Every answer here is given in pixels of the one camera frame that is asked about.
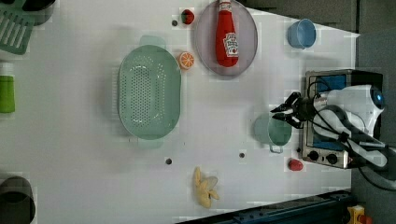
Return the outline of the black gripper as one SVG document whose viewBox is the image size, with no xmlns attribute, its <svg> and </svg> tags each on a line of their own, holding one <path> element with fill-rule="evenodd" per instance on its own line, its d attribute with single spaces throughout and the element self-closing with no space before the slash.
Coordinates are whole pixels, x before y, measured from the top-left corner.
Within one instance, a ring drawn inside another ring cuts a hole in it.
<svg viewBox="0 0 396 224">
<path fill-rule="evenodd" d="M 292 114 L 279 113 L 289 109 L 293 109 Z M 301 94 L 294 91 L 283 104 L 272 109 L 271 113 L 276 113 L 272 116 L 273 119 L 287 122 L 296 129 L 302 129 L 303 123 L 316 115 L 316 109 L 311 99 L 301 98 Z"/>
</svg>

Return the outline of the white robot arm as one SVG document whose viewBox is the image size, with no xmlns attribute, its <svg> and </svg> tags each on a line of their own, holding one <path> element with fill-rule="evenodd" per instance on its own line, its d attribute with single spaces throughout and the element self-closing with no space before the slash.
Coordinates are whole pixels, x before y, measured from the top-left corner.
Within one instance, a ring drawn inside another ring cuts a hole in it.
<svg viewBox="0 0 396 224">
<path fill-rule="evenodd" d="M 271 110 L 273 118 L 301 129 L 312 125 L 321 138 L 338 143 L 356 161 L 381 177 L 395 179 L 395 148 L 374 138 L 377 119 L 384 111 L 382 92 L 372 85 L 355 85 L 341 90 L 303 97 L 292 93 Z"/>
</svg>

